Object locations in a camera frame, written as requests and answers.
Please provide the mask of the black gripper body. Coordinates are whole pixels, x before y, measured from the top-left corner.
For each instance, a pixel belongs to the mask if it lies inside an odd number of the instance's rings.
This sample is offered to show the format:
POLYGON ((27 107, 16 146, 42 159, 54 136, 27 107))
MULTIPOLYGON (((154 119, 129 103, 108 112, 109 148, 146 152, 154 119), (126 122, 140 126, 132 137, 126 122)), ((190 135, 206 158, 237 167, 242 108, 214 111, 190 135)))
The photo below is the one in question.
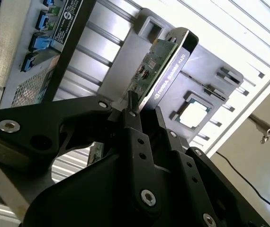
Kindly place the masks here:
POLYGON ((111 155, 40 194, 25 216, 27 227, 190 227, 173 200, 169 167, 128 176, 111 155))

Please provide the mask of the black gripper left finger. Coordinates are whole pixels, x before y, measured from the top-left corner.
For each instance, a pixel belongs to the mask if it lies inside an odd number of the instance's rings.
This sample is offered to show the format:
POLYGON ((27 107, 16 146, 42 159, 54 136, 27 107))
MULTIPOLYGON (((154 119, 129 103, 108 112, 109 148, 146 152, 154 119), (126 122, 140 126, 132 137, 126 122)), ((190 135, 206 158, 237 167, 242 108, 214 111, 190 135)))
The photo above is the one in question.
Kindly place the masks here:
POLYGON ((56 184, 51 179, 55 159, 93 142, 106 146, 102 159, 119 156, 128 176, 154 167, 133 92, 122 111, 100 96, 0 110, 1 199, 15 213, 26 213, 56 184))

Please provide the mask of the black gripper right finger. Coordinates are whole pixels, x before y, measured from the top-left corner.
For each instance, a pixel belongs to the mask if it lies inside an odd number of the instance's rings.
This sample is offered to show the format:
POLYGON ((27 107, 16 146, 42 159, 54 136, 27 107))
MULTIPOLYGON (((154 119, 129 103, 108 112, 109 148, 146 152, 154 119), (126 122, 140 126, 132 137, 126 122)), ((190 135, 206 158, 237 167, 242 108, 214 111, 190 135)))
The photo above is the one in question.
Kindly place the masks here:
POLYGON ((178 135, 166 128, 160 107, 156 129, 166 139, 163 159, 172 171, 179 217, 191 227, 266 227, 268 223, 197 147, 184 150, 178 135))

